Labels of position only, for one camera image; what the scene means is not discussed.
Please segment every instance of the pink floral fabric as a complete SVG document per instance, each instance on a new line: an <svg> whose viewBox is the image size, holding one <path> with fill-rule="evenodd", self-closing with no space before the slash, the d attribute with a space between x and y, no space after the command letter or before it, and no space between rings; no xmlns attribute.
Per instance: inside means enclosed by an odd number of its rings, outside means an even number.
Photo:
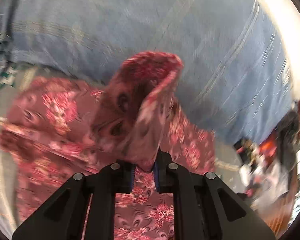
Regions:
<svg viewBox="0 0 300 240"><path fill-rule="evenodd" d="M116 196L114 238L172 239L172 194L158 194L151 173L159 146L191 172L214 169L212 134L191 124L173 96L181 70L174 54L142 52L124 61L104 90L36 78L0 134L19 167L20 220L74 173L97 173L122 159L138 168L133 191Z"/></svg>

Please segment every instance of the red object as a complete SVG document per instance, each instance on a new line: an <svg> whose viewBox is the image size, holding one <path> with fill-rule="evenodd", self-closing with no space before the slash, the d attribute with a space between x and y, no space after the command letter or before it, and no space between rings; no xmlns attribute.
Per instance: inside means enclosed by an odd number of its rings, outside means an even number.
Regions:
<svg viewBox="0 0 300 240"><path fill-rule="evenodd" d="M263 154L265 156L267 165L270 165L276 156L275 154L277 150L276 138L277 135L273 130L272 133L269 135L269 137L259 145L260 154Z"/></svg>

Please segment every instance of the metal screw head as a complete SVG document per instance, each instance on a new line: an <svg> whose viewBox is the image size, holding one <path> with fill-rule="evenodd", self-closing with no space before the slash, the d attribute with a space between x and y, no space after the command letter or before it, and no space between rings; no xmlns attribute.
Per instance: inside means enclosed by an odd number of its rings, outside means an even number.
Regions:
<svg viewBox="0 0 300 240"><path fill-rule="evenodd" d="M81 173L76 173L73 175L74 180L80 180L83 178L83 175Z"/></svg>
<svg viewBox="0 0 300 240"><path fill-rule="evenodd" d="M118 170L118 169L120 169L120 164L119 163L112 163L110 168L113 169L113 170Z"/></svg>
<svg viewBox="0 0 300 240"><path fill-rule="evenodd" d="M213 173L213 172L207 172L206 173L206 177L208 179L215 179L216 178L216 175Z"/></svg>
<svg viewBox="0 0 300 240"><path fill-rule="evenodd" d="M176 163L170 163L170 164L168 165L168 167L169 167L169 169L171 169L171 170L176 170L176 169L178 168L178 164L176 164Z"/></svg>

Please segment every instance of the blue bedsheet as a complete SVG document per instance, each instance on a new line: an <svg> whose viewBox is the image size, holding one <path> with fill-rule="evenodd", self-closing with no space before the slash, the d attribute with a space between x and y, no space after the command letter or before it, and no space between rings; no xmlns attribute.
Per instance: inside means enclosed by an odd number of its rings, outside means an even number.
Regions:
<svg viewBox="0 0 300 240"><path fill-rule="evenodd" d="M182 58L184 111L226 143L262 142L290 109L289 64L257 0L0 0L0 73L26 61L107 83L143 50Z"/></svg>

